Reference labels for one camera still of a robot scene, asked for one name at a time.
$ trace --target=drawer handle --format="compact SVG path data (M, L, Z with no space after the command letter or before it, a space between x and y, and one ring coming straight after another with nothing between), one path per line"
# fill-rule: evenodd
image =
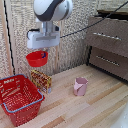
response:
M102 36L102 37L107 37L107 38L111 38L111 39L119 40L119 41L122 40L122 39L120 39L119 37L111 37L111 36L107 36L107 35L100 34L100 33L93 33L93 34L94 34L94 35L97 35L97 36Z
M120 66L118 63L116 63L116 62L112 62L112 61L110 61L110 60L108 60L108 59L105 59L105 58L103 58L103 57L101 57L101 56L96 56L97 58L99 58L99 59L102 59L102 60L104 60L104 61L106 61L106 62L108 62L108 63L111 63L111 64L113 64L113 65L116 65L116 66Z

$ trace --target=red bowl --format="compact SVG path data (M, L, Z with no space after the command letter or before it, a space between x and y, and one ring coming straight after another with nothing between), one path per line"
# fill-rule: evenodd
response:
M46 51L32 52L26 56L26 59L31 67L41 67L44 66L48 61L48 52Z

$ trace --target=cabinet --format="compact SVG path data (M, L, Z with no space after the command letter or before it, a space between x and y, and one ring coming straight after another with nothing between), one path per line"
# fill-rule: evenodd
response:
M90 17L89 25L101 19L100 16ZM127 20L106 18L88 29L85 41L92 46L90 64L128 80Z

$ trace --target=yellow object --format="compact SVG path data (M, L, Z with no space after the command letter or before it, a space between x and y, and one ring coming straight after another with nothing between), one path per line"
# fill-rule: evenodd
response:
M51 93L52 78L36 70L31 71L31 81L42 91Z

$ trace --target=pink cup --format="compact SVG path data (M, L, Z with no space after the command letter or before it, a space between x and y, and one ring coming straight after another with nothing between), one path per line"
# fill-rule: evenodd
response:
M88 81L85 78L76 78L74 85L74 94L76 96L84 96L87 88Z

